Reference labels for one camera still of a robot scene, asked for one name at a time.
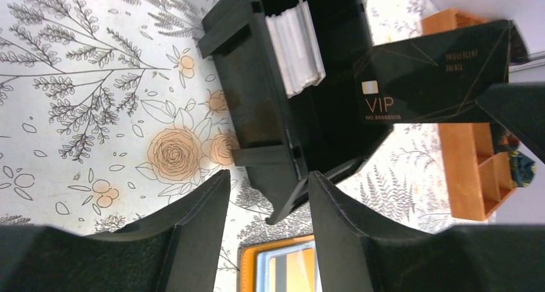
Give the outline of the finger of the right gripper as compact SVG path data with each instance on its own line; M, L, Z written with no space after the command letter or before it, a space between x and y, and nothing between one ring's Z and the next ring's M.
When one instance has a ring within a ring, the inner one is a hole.
M493 84L476 103L544 161L544 82Z

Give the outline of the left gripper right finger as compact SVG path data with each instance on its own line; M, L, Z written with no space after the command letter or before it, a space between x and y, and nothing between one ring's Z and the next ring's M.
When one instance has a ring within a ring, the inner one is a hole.
M430 291L425 236L374 211L320 172L309 175L309 202L323 291Z

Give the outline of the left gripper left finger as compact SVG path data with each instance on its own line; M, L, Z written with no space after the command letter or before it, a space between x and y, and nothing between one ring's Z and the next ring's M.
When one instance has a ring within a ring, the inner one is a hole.
M220 170L153 214L89 235L107 263L106 291L213 291L230 181Z

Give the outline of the yellow leather card holder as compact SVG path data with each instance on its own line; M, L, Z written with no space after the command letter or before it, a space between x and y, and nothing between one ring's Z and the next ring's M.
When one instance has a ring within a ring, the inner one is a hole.
M322 291L313 235L239 250L238 291Z

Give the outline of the black VIP credit card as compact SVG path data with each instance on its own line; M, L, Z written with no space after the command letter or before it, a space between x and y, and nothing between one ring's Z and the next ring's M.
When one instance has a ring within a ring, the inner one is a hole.
M382 44L353 63L362 123L488 123L477 97L508 81L513 22Z

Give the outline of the black plastic card box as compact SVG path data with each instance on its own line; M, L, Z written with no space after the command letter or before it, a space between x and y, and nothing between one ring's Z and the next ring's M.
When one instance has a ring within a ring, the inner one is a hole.
M392 125L359 118L352 55L373 42L364 0L306 0L326 77L288 97L265 19L299 0L219 0L199 48L212 57L238 138L235 164L272 204L274 225L308 201L308 174L333 183L358 172Z

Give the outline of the gold card black stripe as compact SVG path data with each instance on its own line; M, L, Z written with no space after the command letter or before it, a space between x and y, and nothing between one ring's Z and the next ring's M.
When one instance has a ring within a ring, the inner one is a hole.
M268 270L267 291L313 292L316 289L316 259L312 248L272 257Z

